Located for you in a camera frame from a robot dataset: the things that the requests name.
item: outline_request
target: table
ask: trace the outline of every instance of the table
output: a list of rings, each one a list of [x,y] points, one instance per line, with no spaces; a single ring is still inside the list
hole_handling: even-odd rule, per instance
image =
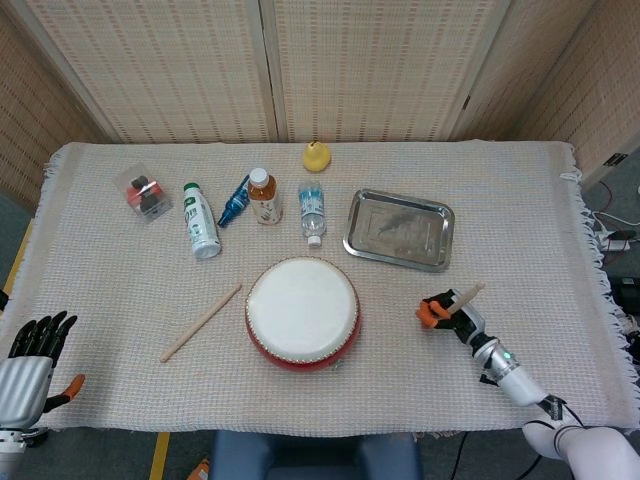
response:
[[[232,300],[167,364],[161,352],[234,283],[248,287],[285,257],[308,255],[296,189],[311,174],[302,145],[70,144],[52,158],[32,240],[2,323],[0,354],[30,317],[79,315],[53,389],[83,372],[70,405],[43,417],[55,428],[227,428],[311,436],[512,428],[532,411],[478,382],[480,369],[450,332],[427,332],[420,299],[477,280],[474,305],[535,378],[589,424],[635,427],[637,378],[621,349],[615,306],[587,227],[574,159],[558,142],[334,144],[315,175],[328,232],[316,255],[338,265],[362,304],[363,330],[336,370],[301,375],[268,363]],[[112,183],[143,161],[175,207],[142,225]],[[222,254],[193,258],[180,208],[197,181],[216,215],[246,172],[276,177],[285,215],[259,226],[250,211],[220,231]],[[361,187],[448,204],[453,254],[442,274],[372,262],[342,247]]]

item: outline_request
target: silver tray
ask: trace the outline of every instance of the silver tray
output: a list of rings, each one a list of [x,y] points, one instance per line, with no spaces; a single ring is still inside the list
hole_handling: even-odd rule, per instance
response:
[[[442,272],[451,259],[454,219],[442,203],[363,189],[353,197],[342,243],[356,257]]]

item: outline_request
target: white robotic arm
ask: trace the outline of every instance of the white robotic arm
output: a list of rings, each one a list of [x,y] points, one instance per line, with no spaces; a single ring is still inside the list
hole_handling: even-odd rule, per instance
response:
[[[640,479],[640,457],[624,436],[612,428],[585,428],[564,400],[547,393],[500,340],[485,334],[484,318],[470,304],[434,322],[434,316],[442,317],[461,297],[449,290],[425,299],[416,314],[431,328],[453,330],[473,349],[473,358],[488,373],[481,381],[499,386],[520,407],[537,405],[543,410],[522,427],[529,445],[544,457],[564,460],[576,480]]]

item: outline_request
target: drumstick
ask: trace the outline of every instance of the drumstick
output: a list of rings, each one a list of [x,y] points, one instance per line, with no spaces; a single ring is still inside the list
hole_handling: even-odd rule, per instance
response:
[[[447,312],[449,312],[450,315],[453,315],[454,313],[456,313],[458,310],[464,307],[467,303],[473,300],[473,298],[478,294],[478,292],[482,290],[485,286],[486,285],[482,282],[476,283],[473,287],[471,287],[469,290],[464,292],[453,305],[447,308]]]
[[[189,330],[184,332],[182,336],[176,340],[173,345],[171,345],[160,357],[160,363],[165,363],[167,360],[171,358],[171,356],[178,351],[182,345],[187,343],[193,335],[202,328],[202,326],[209,321],[211,317],[213,317],[222,307],[224,307],[231,298],[238,293],[238,290],[242,288],[242,284],[238,283],[235,287],[233,287],[224,297],[222,297],[218,303],[216,303],[213,307],[211,307],[205,314],[203,314],[196,323],[191,325]]]

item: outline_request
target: red drum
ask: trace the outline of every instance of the red drum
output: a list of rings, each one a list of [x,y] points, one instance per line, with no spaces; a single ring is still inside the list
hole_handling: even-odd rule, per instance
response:
[[[356,292],[347,276],[318,258],[289,258],[263,273],[246,304],[247,331],[271,362],[318,370],[343,356],[360,331]]]

